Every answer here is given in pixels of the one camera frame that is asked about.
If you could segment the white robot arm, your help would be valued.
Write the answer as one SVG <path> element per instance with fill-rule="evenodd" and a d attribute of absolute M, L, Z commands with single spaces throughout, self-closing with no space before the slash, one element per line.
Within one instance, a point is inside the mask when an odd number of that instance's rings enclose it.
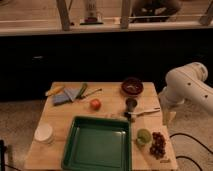
<path fill-rule="evenodd" d="M 205 84 L 207 77 L 208 70 L 200 62 L 171 69 L 166 74 L 166 86 L 158 94 L 164 125 L 168 125 L 175 117 L 173 108 L 182 105 L 186 99 L 213 115 L 213 88 Z"/>

